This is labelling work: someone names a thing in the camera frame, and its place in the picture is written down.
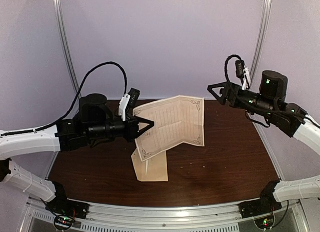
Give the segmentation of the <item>brown kraft envelope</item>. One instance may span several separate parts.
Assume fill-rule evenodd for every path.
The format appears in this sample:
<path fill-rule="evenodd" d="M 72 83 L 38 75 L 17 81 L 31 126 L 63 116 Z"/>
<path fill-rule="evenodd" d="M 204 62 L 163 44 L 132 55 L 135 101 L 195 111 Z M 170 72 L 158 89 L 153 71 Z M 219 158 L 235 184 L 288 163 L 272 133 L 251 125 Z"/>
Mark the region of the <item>brown kraft envelope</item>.
<path fill-rule="evenodd" d="M 138 150 L 135 149 L 131 155 L 131 160 L 138 181 L 167 182 L 169 180 L 166 151 L 149 160 L 141 161 Z"/>

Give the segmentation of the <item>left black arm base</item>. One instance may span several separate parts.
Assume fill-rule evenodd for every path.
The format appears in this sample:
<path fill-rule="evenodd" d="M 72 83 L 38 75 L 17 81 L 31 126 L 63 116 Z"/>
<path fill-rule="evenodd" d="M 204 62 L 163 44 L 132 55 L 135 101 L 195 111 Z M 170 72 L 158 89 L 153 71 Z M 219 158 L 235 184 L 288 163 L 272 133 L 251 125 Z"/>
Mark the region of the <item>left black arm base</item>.
<path fill-rule="evenodd" d="M 89 204 L 68 199 L 64 186 L 55 181 L 53 181 L 53 184 L 55 187 L 55 197 L 51 201 L 45 203 L 45 208 L 56 214 L 86 219 Z"/>

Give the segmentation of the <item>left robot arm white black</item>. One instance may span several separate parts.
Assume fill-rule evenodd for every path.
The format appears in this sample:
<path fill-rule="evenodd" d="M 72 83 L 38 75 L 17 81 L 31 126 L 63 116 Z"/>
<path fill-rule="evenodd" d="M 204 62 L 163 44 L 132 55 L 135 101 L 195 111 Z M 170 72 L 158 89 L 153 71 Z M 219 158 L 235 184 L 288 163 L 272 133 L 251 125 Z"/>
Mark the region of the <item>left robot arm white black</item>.
<path fill-rule="evenodd" d="M 61 214 L 72 210 L 62 184 L 42 179 L 22 168 L 14 156 L 38 152 L 73 151 L 98 140 L 114 141 L 123 137 L 128 142 L 151 129 L 152 120 L 134 116 L 129 110 L 134 108 L 139 92 L 125 94 L 115 116 L 107 105 L 107 97 L 90 94 L 80 99 L 79 112 L 72 119 L 62 119 L 43 128 L 24 131 L 1 131 L 0 133 L 0 180 L 11 183 L 23 192 L 33 194 L 53 205 Z"/>

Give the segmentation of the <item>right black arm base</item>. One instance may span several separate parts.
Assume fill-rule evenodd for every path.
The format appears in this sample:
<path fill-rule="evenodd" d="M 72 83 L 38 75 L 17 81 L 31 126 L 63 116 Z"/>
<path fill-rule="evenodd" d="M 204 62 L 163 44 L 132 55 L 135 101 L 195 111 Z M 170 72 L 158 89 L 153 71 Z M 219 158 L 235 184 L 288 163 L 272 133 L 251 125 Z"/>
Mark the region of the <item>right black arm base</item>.
<path fill-rule="evenodd" d="M 238 206 L 242 218 L 255 217 L 281 209 L 281 202 L 277 202 L 273 195 L 275 187 L 279 182 L 280 180 L 268 182 L 258 199 L 241 202 Z"/>

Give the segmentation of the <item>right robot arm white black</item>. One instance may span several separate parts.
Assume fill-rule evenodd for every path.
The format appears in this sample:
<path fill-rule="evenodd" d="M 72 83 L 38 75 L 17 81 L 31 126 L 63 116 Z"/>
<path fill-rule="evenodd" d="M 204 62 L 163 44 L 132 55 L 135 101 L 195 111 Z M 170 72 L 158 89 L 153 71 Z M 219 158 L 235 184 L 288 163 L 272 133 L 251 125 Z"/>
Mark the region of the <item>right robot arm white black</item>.
<path fill-rule="evenodd" d="M 241 86 L 226 81 L 212 84 L 207 90 L 221 104 L 243 109 L 247 113 L 263 116 L 264 126 L 275 125 L 291 138 L 306 144 L 316 153 L 320 151 L 320 126 L 312 116 L 295 103 L 286 103 L 288 78 L 278 72 L 262 73 L 258 93 L 243 90 Z M 256 202 L 259 212 L 268 212 L 276 202 L 320 197 L 320 177 L 314 176 L 294 181 L 269 182 Z"/>

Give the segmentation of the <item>left round circuit board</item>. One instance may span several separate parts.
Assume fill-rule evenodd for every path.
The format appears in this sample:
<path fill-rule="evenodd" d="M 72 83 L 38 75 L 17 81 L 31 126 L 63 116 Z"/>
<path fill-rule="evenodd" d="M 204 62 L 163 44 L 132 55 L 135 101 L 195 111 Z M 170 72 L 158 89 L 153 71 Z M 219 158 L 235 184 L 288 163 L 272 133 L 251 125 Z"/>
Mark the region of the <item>left round circuit board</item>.
<path fill-rule="evenodd" d="M 71 217 L 65 215 L 57 215 L 54 218 L 53 224 L 59 230 L 68 230 L 73 226 L 74 222 L 75 220 Z"/>

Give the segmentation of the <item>round circuit board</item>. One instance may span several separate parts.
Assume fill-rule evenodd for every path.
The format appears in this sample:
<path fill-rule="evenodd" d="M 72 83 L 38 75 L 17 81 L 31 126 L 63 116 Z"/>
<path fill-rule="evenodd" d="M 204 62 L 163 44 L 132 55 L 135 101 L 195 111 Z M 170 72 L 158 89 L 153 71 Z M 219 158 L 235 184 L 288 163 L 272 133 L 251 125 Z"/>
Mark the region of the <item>round circuit board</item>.
<path fill-rule="evenodd" d="M 75 220 L 71 217 L 65 215 L 57 215 L 54 218 L 53 224 L 59 230 L 68 230 L 73 226 L 74 222 Z"/>
<path fill-rule="evenodd" d="M 275 217 L 273 215 L 256 217 L 254 223 L 259 229 L 267 230 L 274 225 Z"/>

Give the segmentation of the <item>right round circuit board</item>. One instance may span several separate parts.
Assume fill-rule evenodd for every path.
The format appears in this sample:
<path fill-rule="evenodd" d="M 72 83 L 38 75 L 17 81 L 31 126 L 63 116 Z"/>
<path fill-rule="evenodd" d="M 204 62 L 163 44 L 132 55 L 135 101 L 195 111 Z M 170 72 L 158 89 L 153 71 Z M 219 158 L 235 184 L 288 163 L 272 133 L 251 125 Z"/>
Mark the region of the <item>right round circuit board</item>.
<path fill-rule="evenodd" d="M 267 230 L 274 225 L 275 217 L 273 215 L 256 217 L 254 223 L 259 229 Z"/>

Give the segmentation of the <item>front aluminium slotted rail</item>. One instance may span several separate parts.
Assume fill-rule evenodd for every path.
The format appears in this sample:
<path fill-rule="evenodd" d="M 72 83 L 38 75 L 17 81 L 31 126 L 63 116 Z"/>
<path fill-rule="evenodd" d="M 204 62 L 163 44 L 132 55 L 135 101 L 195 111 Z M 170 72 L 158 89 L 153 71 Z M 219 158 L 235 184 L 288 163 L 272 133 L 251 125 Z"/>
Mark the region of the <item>front aluminium slotted rail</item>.
<path fill-rule="evenodd" d="M 274 225 L 259 229 L 256 217 L 273 215 Z M 309 232 L 300 201 L 283 203 L 272 213 L 242 218 L 239 202 L 187 207 L 129 207 L 89 203 L 86 219 L 76 218 L 68 232 Z"/>

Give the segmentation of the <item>right aluminium frame post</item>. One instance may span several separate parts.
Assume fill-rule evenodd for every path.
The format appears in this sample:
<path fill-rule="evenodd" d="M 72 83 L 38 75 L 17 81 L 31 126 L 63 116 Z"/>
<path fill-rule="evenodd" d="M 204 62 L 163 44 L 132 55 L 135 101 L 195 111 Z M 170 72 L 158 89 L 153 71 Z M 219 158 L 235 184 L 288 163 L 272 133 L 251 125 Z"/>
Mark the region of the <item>right aluminium frame post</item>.
<path fill-rule="evenodd" d="M 251 65 L 252 77 L 255 76 L 258 70 L 259 61 L 262 55 L 263 45 L 267 35 L 268 26 L 269 26 L 271 10 L 272 10 L 272 0 L 263 0 L 258 39 L 256 42 L 255 52 L 253 55 L 253 60 Z"/>

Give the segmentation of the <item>aluminium frame post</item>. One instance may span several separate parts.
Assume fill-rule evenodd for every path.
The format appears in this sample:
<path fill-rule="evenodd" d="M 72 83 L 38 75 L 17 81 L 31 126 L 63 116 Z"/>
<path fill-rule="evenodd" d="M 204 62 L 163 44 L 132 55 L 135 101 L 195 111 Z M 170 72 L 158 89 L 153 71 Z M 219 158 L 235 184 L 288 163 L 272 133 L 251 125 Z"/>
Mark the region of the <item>aluminium frame post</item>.
<path fill-rule="evenodd" d="M 252 77 L 255 76 L 258 70 L 259 61 L 262 55 L 263 45 L 267 35 L 268 26 L 269 26 L 271 10 L 272 10 L 272 0 L 263 0 L 258 39 L 256 42 L 255 52 L 253 55 L 253 60 L 251 65 Z"/>
<path fill-rule="evenodd" d="M 58 26 L 59 36 L 61 39 L 61 46 L 64 54 L 64 59 L 65 59 L 67 70 L 71 79 L 72 87 L 75 93 L 77 93 L 80 86 L 75 73 L 71 51 L 70 51 L 69 43 L 67 40 L 67 32 L 66 32 L 66 27 L 65 27 L 64 17 L 63 17 L 61 0 L 53 0 L 53 5 L 55 9 L 57 26 Z"/>

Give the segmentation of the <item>left aluminium frame post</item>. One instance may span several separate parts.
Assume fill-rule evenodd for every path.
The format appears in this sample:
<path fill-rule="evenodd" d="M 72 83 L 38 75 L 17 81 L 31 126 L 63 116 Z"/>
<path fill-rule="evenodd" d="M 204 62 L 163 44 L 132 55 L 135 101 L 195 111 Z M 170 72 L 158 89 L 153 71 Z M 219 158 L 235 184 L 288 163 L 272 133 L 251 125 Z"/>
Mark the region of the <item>left aluminium frame post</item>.
<path fill-rule="evenodd" d="M 71 79 L 72 87 L 75 93 L 77 93 L 80 86 L 75 73 L 71 51 L 70 51 L 69 43 L 67 40 L 67 32 L 66 32 L 66 27 L 65 27 L 64 17 L 63 17 L 61 0 L 53 0 L 53 5 L 55 9 L 57 26 L 58 26 L 59 36 L 61 39 L 61 46 L 64 54 L 64 59 L 65 59 L 67 70 Z"/>

